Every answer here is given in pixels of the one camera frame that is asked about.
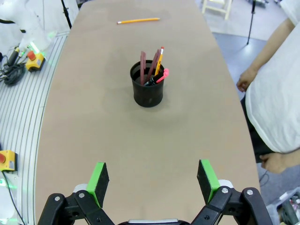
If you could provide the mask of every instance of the person's arm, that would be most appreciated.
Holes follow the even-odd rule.
[[[271,57],[275,54],[278,48],[285,41],[287,36],[292,32],[295,28],[295,25],[292,21],[287,18],[283,21],[279,27],[273,32],[267,44],[259,53],[259,55],[255,58],[255,60],[251,64],[251,68],[255,71],[258,71],[264,64],[266,64]]]
[[[294,28],[295,25],[290,19],[286,19],[280,24],[279,27],[277,27],[277,29],[273,32],[273,34],[267,41],[265,47],[258,54],[250,67],[241,74],[240,79],[236,84],[240,91],[245,92],[247,90],[250,83],[256,77],[258,70],[272,58],[272,56],[275,54],[275,52],[282,45],[282,43]]]
[[[286,167],[300,165],[300,149],[284,154],[284,164]]]
[[[282,173],[289,167],[300,165],[300,148],[286,154],[270,153],[260,156],[262,168],[272,173]]]

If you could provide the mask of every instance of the green light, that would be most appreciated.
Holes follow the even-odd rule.
[[[32,47],[35,54],[39,53],[39,49],[32,41],[30,42],[30,46]]]
[[[6,187],[6,183],[5,183],[4,179],[0,179],[0,187],[1,186]],[[9,185],[9,188],[10,189],[17,189],[18,187],[14,186],[14,185]]]
[[[48,37],[49,37],[50,39],[52,39],[52,38],[55,37],[55,36],[56,36],[56,32],[55,32],[55,31],[50,32],[50,33],[48,34]]]
[[[0,222],[2,222],[3,224],[7,224],[7,222],[10,221],[10,222],[18,222],[18,219],[0,219]]]

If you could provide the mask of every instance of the black pen holder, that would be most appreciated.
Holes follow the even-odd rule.
[[[146,67],[144,70],[144,80],[146,81],[147,74],[150,70],[152,60],[146,60]],[[143,86],[141,85],[140,78],[141,62],[137,62],[131,67],[130,77],[132,79],[134,99],[137,104],[142,107],[154,107],[158,105],[163,99],[164,80],[152,85]],[[164,67],[161,65],[158,74],[164,73]],[[152,72],[151,78],[155,74],[155,69]]]

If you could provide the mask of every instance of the pen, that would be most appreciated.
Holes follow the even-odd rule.
[[[158,21],[158,20],[160,20],[160,18],[147,18],[147,19],[137,19],[137,20],[125,20],[125,21],[118,21],[117,24],[146,22],[146,21]]]
[[[153,70],[154,70],[154,67],[155,67],[155,66],[157,65],[157,63],[158,63],[159,55],[160,55],[160,49],[158,49],[157,52],[156,52],[155,55],[154,55],[153,61],[152,61],[152,63],[151,63],[151,67],[150,67],[149,72],[148,72],[148,75],[147,75],[147,77],[146,77],[146,82],[149,81],[149,79],[150,79],[150,77],[151,77],[151,75],[152,75],[152,72],[153,72]]]
[[[146,53],[145,52],[141,52],[141,68],[140,68],[140,77],[141,77],[141,85],[144,85],[145,83],[145,68],[146,68]]]
[[[163,79],[165,79],[167,76],[169,75],[169,69],[164,69],[164,74],[159,74],[157,76],[154,76],[153,78],[151,78],[147,83],[145,83],[145,86],[152,86],[152,85],[155,85],[157,83],[159,83],[159,79],[164,77]]]
[[[156,76],[159,73],[161,60],[163,60],[163,52],[164,52],[164,47],[161,47],[161,49],[160,49],[160,56],[159,56],[159,60],[158,60],[157,66],[156,66],[156,70],[155,70],[154,76]]]

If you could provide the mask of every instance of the red emergency stop button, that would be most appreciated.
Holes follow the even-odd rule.
[[[36,59],[36,55],[34,54],[33,51],[28,52],[27,56],[31,61]]]
[[[5,162],[5,156],[0,154],[0,163],[4,163]]]

